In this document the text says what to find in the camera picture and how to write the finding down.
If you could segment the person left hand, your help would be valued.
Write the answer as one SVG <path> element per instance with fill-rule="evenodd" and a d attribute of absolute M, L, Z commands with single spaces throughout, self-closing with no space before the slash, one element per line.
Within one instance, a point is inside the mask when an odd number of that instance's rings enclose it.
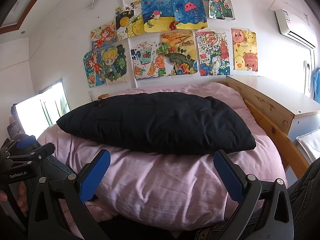
<path fill-rule="evenodd" d="M 21 181 L 16 189 L 17 193 L 17 205 L 23 214 L 26 214 L 28 211 L 28 203 L 27 203 L 27 188 L 23 181 Z M 1 190 L 1 205 L 4 210 L 4 213 L 7 216 L 11 216 L 9 212 L 9 208 L 4 206 L 4 203 L 8 200 L 7 194 Z"/>

